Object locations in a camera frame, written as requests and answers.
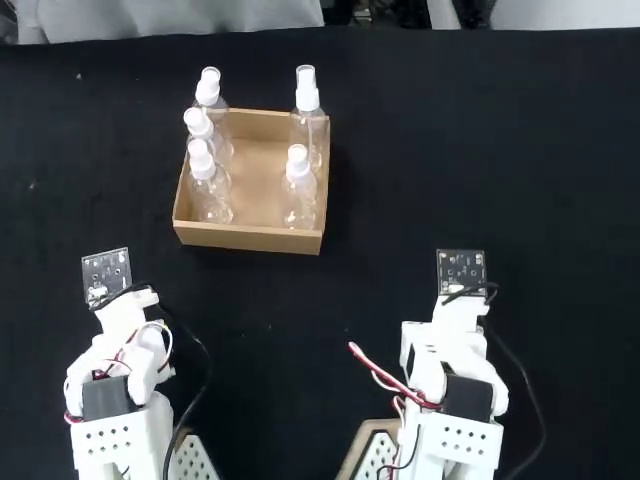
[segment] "black cable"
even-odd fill
[[[129,285],[127,288],[124,288],[122,290],[120,290],[117,293],[114,293],[112,295],[107,296],[104,300],[100,300],[97,303],[93,304],[93,305],[89,305],[89,311],[90,312],[95,312],[96,310],[100,310],[104,307],[106,307],[107,305],[109,305],[111,302],[117,300],[118,298],[120,298],[121,296],[129,293],[129,292],[133,292],[135,290],[144,290],[145,288],[150,288],[151,290],[155,289],[153,288],[153,286],[149,283],[146,282],[135,282],[132,283],[131,285]]]
[[[502,349],[504,354],[509,358],[509,360],[511,360],[511,362],[513,362],[513,364],[520,371],[520,375],[522,375],[522,378],[524,379],[524,383],[527,387],[527,392],[529,394],[529,399],[531,400],[531,404],[533,405],[533,409],[536,412],[536,416],[538,417],[538,423],[540,425],[540,440],[538,441],[538,444],[536,445],[536,447],[519,465],[517,465],[513,470],[511,470],[511,472],[509,472],[502,479],[502,480],[513,480],[518,475],[520,475],[520,473],[522,473],[524,469],[526,469],[529,465],[531,465],[536,460],[536,458],[538,458],[538,455],[540,455],[540,452],[542,451],[545,443],[547,442],[547,425],[544,420],[542,408],[538,403],[538,398],[533,389],[533,385],[531,384],[531,380],[529,380],[529,374],[527,373],[527,370],[524,368],[524,365],[522,364],[522,362],[520,362],[518,357],[511,351],[511,349],[507,346],[507,344],[502,341],[502,339],[498,336],[498,334],[495,333],[492,329],[487,327],[486,321],[483,321],[482,324],[485,332],[489,333],[489,335],[493,337],[493,339],[498,344],[498,346]]]
[[[472,285],[470,287],[464,287],[462,290],[458,290],[457,292],[449,295],[449,297],[447,297],[445,300],[442,301],[442,305],[447,305],[448,303],[453,302],[457,298],[460,298],[464,295],[468,295],[470,293],[475,293],[483,288],[486,288],[487,290],[489,290],[490,288],[493,289],[493,293],[489,295],[489,297],[487,297],[487,299],[484,301],[485,305],[489,305],[493,301],[493,299],[496,298],[496,295],[498,294],[498,290],[500,289],[500,285],[494,282],[482,282],[477,285]]]
[[[418,428],[416,429],[416,442],[413,444],[413,452],[411,452],[411,458],[409,458],[409,460],[407,460],[407,463],[405,463],[403,466],[401,467],[396,467],[395,465],[383,465],[381,466],[378,471],[376,472],[376,478],[378,480],[380,480],[380,473],[382,472],[382,470],[384,469],[389,469],[389,470],[404,470],[405,468],[407,468],[409,465],[411,465],[411,462],[413,462],[413,459],[416,456],[416,451],[418,450],[418,440],[420,439],[420,427],[422,427],[422,425],[418,424]]]
[[[172,323],[174,324],[176,323],[174,320],[174,317],[171,314],[169,314],[166,308],[162,307],[160,304],[157,305],[157,308],[166,317],[173,320]],[[169,446],[167,447],[167,452],[165,453],[165,456],[164,456],[164,463],[162,465],[162,480],[169,480],[169,465],[171,464],[171,457],[173,456],[173,450],[175,449],[176,443],[178,441],[178,437],[180,436],[180,432],[182,431],[185,424],[187,423],[187,420],[191,416],[191,413],[193,413],[193,410],[198,405],[198,402],[200,402],[200,400],[206,393],[213,379],[213,365],[211,363],[211,355],[209,354],[209,350],[207,350],[207,347],[205,347],[204,343],[202,343],[202,341],[200,341],[200,339],[193,334],[193,332],[189,329],[189,327],[187,327],[185,323],[179,323],[179,325],[182,327],[182,329],[185,332],[187,332],[187,335],[191,337],[193,342],[196,343],[202,350],[202,353],[204,354],[207,361],[207,373],[205,376],[205,380],[202,384],[202,387],[200,387],[200,390],[198,390],[198,393],[196,394],[196,396],[193,397],[193,400],[191,400],[191,403],[189,404],[189,406],[186,408],[186,410],[180,417],[180,420],[178,420],[178,423],[176,423],[176,426],[173,428],[171,440],[169,440]]]

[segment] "white wire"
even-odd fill
[[[136,332],[136,337],[140,335],[140,332],[145,328],[149,328],[153,326],[160,327],[162,330],[167,332],[167,335],[169,336],[169,346],[167,347],[167,354],[165,355],[164,360],[162,360],[162,363],[160,364],[164,367],[169,363],[169,357],[171,357],[171,352],[173,351],[173,333],[171,332],[171,329],[167,327],[166,323],[161,322],[160,320],[153,320],[152,322],[147,322],[138,329],[138,331]]]
[[[402,410],[402,407],[400,406],[400,404],[398,403],[400,401],[400,397],[398,395],[393,397],[393,400],[391,400],[391,403],[393,403],[393,408],[395,409],[396,412],[398,412],[398,416],[400,417],[400,424],[402,425],[402,430],[404,430],[404,427],[406,425],[406,421],[404,418],[404,412]],[[398,444],[398,451],[396,452],[396,458],[393,461],[393,466],[394,467],[398,467],[400,465],[400,457],[402,454],[402,445]],[[397,476],[397,470],[392,470],[391,474],[389,475],[389,479],[390,480],[394,480]]]
[[[393,408],[395,408],[396,412],[398,412],[398,415],[400,416],[400,424],[402,425],[402,428],[404,428],[405,426],[404,412],[402,411],[402,407],[400,407],[398,400],[400,400],[400,397],[398,397],[397,395],[393,397],[393,400],[392,400]]]
[[[384,388],[385,390],[389,390],[390,392],[396,392],[399,393],[400,390],[398,390],[395,387],[390,387],[389,385],[385,385],[382,380],[380,380],[380,377],[378,377],[378,375],[376,375],[376,372],[374,372],[373,370],[371,370],[371,376],[373,377],[373,379],[375,380],[375,382],[380,385],[382,388]]]

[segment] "black table surface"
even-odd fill
[[[638,428],[638,52],[638,30],[356,28],[0,49],[4,477],[73,478],[62,383],[99,332],[80,257],[126,245],[211,351],[191,425],[225,479],[333,478],[359,424],[393,416],[347,342],[400,374],[438,247],[486,250],[502,285],[489,321],[549,428],[521,478],[621,478]],[[322,255],[182,247],[170,216],[200,69],[221,68],[233,106],[290,110],[300,63],[333,123]],[[183,338],[178,412],[196,353]],[[504,475],[538,429],[491,342],[489,359],[511,389]]]

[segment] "bottle cap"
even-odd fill
[[[193,178],[207,180],[216,173],[216,163],[213,161],[213,155],[207,150],[207,142],[199,138],[191,140],[187,151]]]
[[[320,92],[316,85],[316,69],[313,65],[300,65],[296,68],[296,108],[311,112],[320,107]]]
[[[197,138],[213,137],[213,122],[199,108],[187,108],[184,112],[184,123],[189,129],[189,133]]]
[[[215,81],[216,83],[220,83],[220,79],[222,78],[222,73],[216,67],[205,67],[202,69],[202,73],[200,74],[200,80],[207,81]]]
[[[216,67],[207,67],[202,70],[200,81],[196,86],[196,101],[200,105],[210,107],[220,97],[220,70]]]
[[[291,181],[308,175],[311,171],[307,147],[299,143],[289,147],[286,175]]]

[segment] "open cardboard box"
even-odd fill
[[[289,148],[289,113],[231,109],[227,134],[235,148],[231,174],[233,223],[222,225],[193,220],[187,187],[189,161],[185,157],[173,205],[173,228],[184,245],[266,252],[318,255],[327,211],[329,143],[323,146],[318,175],[316,228],[291,230],[280,223],[282,177]]]

